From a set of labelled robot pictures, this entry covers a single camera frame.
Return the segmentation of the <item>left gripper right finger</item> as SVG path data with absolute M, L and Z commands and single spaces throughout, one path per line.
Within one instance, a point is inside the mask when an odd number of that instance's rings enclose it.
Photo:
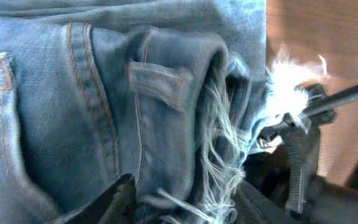
M 233 200 L 237 210 L 235 224 L 300 224 L 245 180 L 238 186 Z

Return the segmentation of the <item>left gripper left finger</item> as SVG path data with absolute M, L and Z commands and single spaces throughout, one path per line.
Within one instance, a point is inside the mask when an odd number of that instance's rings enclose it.
M 51 224 L 132 224 L 135 178 L 124 174 L 96 200 L 52 220 Z

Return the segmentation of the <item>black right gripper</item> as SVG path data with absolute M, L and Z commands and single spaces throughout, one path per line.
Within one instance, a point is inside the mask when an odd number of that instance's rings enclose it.
M 336 112 L 325 109 L 309 114 L 308 118 L 311 121 L 308 131 L 297 128 L 287 114 L 282 123 L 263 129 L 263 142 L 280 137 L 284 150 L 249 156 L 245 162 L 246 181 L 300 223 L 358 224 L 358 191 L 315 175 L 321 139 L 319 126 L 333 123 Z

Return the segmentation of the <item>light blue denim jeans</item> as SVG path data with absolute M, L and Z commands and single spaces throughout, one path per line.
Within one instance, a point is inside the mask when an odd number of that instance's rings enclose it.
M 243 163 L 326 62 L 265 65 L 264 1 L 0 1 L 0 223 L 135 178 L 133 223 L 234 223 Z

